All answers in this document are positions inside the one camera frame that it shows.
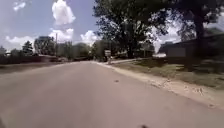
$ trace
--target dirt shoulder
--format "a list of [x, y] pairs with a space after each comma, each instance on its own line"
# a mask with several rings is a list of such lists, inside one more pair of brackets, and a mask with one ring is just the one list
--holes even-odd
[[224, 109], [223, 90], [215, 90], [213, 88], [205, 86], [189, 84], [175, 79], [147, 74], [124, 65], [123, 66], [118, 66], [119, 64], [113, 66], [108, 66], [105, 64], [100, 65], [105, 66], [107, 68], [111, 68], [114, 71], [121, 73], [123, 75], [146, 82], [149, 85], [155, 86], [157, 88], [161, 88], [176, 93], [178, 95], [196, 100], [198, 102], [204, 103], [209, 107], [217, 107]]
[[48, 62], [48, 63], [28, 63], [28, 64], [12, 64], [0, 65], [0, 75], [21, 72], [35, 68], [48, 67], [53, 65], [63, 64], [62, 62]]

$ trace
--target road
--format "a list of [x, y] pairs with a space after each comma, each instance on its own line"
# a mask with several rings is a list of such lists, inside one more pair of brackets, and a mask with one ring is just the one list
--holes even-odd
[[224, 128], [222, 110], [93, 62], [0, 76], [0, 117], [4, 128]]

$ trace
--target blue sky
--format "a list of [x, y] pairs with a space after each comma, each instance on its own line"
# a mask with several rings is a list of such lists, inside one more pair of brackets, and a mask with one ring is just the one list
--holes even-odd
[[[58, 34], [59, 42], [73, 41], [93, 43], [99, 39], [92, 14], [94, 0], [1, 0], [0, 4], [0, 45], [8, 50], [20, 49], [27, 41], [38, 36]], [[224, 18], [217, 24], [224, 28]], [[178, 42], [178, 26], [170, 27], [166, 36], [154, 43], [156, 49], [165, 41]]]

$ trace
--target lawn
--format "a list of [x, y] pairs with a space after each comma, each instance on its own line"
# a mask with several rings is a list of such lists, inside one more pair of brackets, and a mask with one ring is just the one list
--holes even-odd
[[29, 69], [47, 67], [47, 66], [52, 66], [57, 64], [62, 64], [62, 62], [0, 65], [0, 74], [21, 72], [21, 71], [25, 71]]
[[115, 67], [149, 73], [156, 76], [182, 80], [184, 82], [224, 89], [224, 72], [220, 63], [203, 61], [200, 64], [186, 61], [184, 64], [167, 63], [156, 60], [139, 60], [114, 64]]

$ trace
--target green tree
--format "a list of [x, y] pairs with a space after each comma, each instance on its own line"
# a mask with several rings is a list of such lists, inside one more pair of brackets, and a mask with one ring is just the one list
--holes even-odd
[[0, 55], [4, 55], [6, 51], [7, 50], [3, 46], [0, 46]]
[[13, 57], [18, 57], [18, 56], [20, 56], [20, 52], [21, 52], [20, 50], [12, 49], [10, 51], [10, 55], [13, 56]]
[[183, 25], [193, 23], [197, 43], [196, 55], [203, 55], [204, 23], [214, 23], [221, 14], [223, 0], [167, 0], [172, 9], [172, 17]]
[[85, 43], [78, 43], [73, 46], [74, 57], [89, 57], [91, 48]]
[[101, 40], [95, 41], [92, 45], [92, 54], [96, 59], [102, 59], [105, 56], [104, 42]]
[[32, 47], [32, 44], [27, 41], [24, 45], [23, 45], [23, 53], [26, 55], [26, 56], [31, 56], [33, 55], [33, 47]]
[[152, 38], [146, 33], [157, 28], [166, 33], [167, 12], [162, 0], [95, 0], [94, 16], [98, 18], [99, 35], [106, 40], [119, 42], [119, 47], [133, 58], [133, 52], [139, 48], [139, 42]]
[[53, 37], [40, 36], [34, 41], [34, 48], [38, 54], [55, 55], [56, 43]]
[[72, 42], [65, 42], [57, 45], [57, 55], [59, 57], [66, 57], [68, 59], [74, 59], [74, 49]]

